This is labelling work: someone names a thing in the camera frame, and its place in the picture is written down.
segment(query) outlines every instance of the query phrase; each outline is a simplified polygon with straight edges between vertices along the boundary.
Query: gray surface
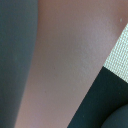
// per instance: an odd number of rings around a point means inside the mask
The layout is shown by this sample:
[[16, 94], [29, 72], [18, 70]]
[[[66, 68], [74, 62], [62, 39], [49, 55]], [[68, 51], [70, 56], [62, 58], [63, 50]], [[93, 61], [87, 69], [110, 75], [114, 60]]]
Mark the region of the gray surface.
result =
[[128, 105], [112, 113], [101, 128], [128, 128]]
[[37, 33], [37, 0], [0, 1], [0, 128], [13, 128]]

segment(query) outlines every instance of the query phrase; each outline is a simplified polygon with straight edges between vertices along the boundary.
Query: teal fabric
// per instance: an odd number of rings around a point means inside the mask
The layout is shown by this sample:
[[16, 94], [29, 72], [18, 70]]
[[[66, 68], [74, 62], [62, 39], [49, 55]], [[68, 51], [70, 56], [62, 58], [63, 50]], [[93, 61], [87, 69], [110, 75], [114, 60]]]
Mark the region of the teal fabric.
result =
[[37, 4], [0, 1], [0, 128], [14, 128], [36, 41]]
[[128, 104], [113, 112], [101, 128], [128, 128]]
[[101, 128], [109, 115], [127, 103], [128, 84], [102, 67], [68, 128]]

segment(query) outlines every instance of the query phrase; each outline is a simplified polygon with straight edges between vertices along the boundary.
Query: dark fabric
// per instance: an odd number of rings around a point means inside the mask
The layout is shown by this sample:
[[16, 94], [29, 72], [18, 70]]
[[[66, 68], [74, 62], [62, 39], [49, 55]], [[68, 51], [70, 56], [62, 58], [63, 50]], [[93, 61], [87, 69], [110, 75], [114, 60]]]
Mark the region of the dark fabric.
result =
[[102, 67], [68, 128], [101, 128], [111, 113], [127, 103], [128, 84]]
[[0, 128], [14, 128], [36, 41], [37, 3], [0, 1]]
[[101, 128], [128, 128], [128, 104], [112, 113]]

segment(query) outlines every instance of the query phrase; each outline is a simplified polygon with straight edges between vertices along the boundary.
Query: blurry surface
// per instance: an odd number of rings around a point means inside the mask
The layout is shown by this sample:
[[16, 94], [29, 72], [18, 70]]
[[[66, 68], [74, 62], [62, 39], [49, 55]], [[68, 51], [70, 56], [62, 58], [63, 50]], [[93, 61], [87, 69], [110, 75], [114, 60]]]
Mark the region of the blurry surface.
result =
[[124, 29], [127, 0], [39, 0], [38, 35], [15, 128], [66, 128]]

